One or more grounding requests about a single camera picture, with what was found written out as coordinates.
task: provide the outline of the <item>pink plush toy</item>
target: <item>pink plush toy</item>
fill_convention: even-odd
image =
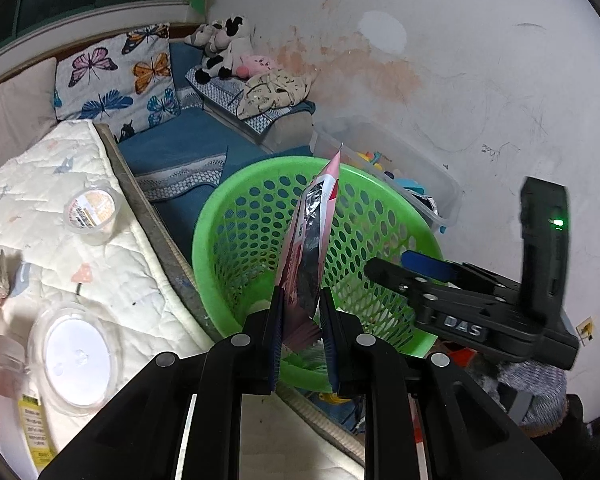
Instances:
[[[255,75],[264,74],[269,70],[280,68],[275,60],[267,56],[240,56],[242,66],[235,70],[240,79],[249,79]]]

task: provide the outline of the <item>cow plush toy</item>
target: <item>cow plush toy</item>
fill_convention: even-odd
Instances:
[[[202,66],[196,70],[199,84],[212,77],[229,78],[242,65],[240,56],[253,54],[251,25],[244,16],[232,16],[210,25],[201,25],[185,42],[205,49]]]

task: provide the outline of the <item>white quilted mattress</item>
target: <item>white quilted mattress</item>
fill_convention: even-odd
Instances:
[[[0,309],[0,333],[26,344],[49,302],[77,301],[115,330],[122,347],[120,389],[157,353],[181,357],[211,341],[171,288],[128,206],[115,236],[88,246],[64,228],[64,204],[85,185],[120,186],[91,121],[65,121],[0,168],[0,248],[15,275]],[[79,297],[76,295],[78,283]],[[279,398],[244,397],[243,479],[362,479],[362,468],[315,434]],[[89,420],[47,409],[62,449]]]

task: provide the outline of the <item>round plastic container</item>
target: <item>round plastic container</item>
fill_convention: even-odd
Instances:
[[[118,380],[115,345],[98,318],[77,303],[43,311],[31,329],[28,354],[45,402],[66,415],[97,412]]]
[[[113,236],[122,205],[120,195],[106,181],[79,191],[64,206],[64,223],[89,245],[102,245]]]
[[[235,173],[206,202],[192,262],[200,298],[222,336],[239,332],[258,301],[270,301],[298,197],[326,163],[307,156],[264,160]],[[373,256],[399,263],[407,249],[442,257],[427,223],[403,197],[341,164],[322,284],[331,287],[337,307],[360,318],[366,332],[422,357],[436,337],[413,327],[413,310],[403,296],[363,275]],[[307,390],[331,391],[325,370],[309,369],[294,354],[281,362],[280,378]]]

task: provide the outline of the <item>butterfly pillow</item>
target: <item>butterfly pillow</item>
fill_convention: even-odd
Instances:
[[[120,140],[180,114],[169,54],[169,25],[141,27],[58,63],[59,120],[107,123]]]

